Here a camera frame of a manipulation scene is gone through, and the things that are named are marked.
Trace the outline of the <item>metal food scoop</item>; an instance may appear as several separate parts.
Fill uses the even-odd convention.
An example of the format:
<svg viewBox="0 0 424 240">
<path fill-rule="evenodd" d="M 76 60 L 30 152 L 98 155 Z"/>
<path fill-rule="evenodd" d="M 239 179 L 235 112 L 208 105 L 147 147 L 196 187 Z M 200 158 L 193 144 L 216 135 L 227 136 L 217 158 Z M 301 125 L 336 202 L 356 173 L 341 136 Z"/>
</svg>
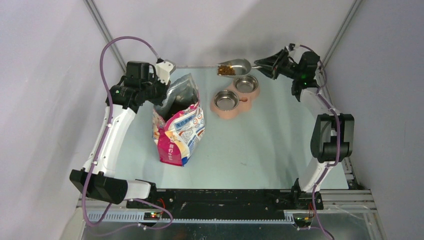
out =
<svg viewBox="0 0 424 240">
<path fill-rule="evenodd" d="M 221 76 L 218 75 L 218 66 L 219 65 L 228 65 L 232 66 L 235 70 L 235 75 L 229 75 L 229 76 Z M 241 76 L 248 75 L 252 70 L 258 70 L 259 67 L 256 65 L 252 65 L 249 60 L 245 58 L 236 58 L 228 61 L 224 61 L 221 63 L 216 64 L 216 74 L 221 77 L 227 77 L 227 78 L 236 78 Z"/>
</svg>

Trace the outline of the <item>pet food bag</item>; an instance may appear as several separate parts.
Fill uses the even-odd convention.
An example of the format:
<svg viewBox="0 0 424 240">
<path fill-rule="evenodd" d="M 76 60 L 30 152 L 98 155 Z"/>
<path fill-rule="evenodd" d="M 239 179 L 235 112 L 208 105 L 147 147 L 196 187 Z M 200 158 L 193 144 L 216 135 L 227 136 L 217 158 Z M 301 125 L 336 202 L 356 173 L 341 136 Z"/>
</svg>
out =
<svg viewBox="0 0 424 240">
<path fill-rule="evenodd" d="M 206 129 L 198 85 L 192 74 L 171 83 L 162 105 L 153 107 L 152 138 L 159 161 L 183 167 Z"/>
</svg>

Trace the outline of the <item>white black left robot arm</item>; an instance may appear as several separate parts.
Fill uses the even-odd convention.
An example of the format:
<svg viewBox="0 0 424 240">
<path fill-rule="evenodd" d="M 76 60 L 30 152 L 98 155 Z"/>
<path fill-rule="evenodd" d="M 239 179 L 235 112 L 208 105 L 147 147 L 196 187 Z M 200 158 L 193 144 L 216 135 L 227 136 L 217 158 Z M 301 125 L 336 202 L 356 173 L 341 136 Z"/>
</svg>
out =
<svg viewBox="0 0 424 240">
<path fill-rule="evenodd" d="M 102 127 L 88 160 L 69 175 L 84 196 L 116 205 L 138 199 L 145 208 L 156 206 L 158 194 L 151 190 L 152 183 L 118 179 L 116 166 L 125 135 L 139 108 L 146 101 L 162 105 L 175 68 L 171 61 L 162 59 L 155 65 L 142 61 L 127 63 L 126 74 L 109 90 Z"/>
</svg>

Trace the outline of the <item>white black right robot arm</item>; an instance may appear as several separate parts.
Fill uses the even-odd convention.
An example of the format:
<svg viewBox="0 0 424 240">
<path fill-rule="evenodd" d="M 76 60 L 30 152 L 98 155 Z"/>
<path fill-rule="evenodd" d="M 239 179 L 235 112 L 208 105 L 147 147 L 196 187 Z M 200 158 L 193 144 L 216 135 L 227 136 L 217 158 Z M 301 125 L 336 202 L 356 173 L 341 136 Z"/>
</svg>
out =
<svg viewBox="0 0 424 240">
<path fill-rule="evenodd" d="M 254 61 L 266 77 L 276 80 L 280 75 L 292 80 L 291 94 L 315 119 L 310 140 L 312 159 L 305 172 L 291 188 L 291 204 L 304 209 L 320 190 L 329 172 L 353 152 L 355 118 L 337 110 L 323 94 L 317 76 L 324 74 L 321 58 L 314 51 L 302 53 L 294 61 L 292 50 L 284 48 L 272 56 Z"/>
</svg>

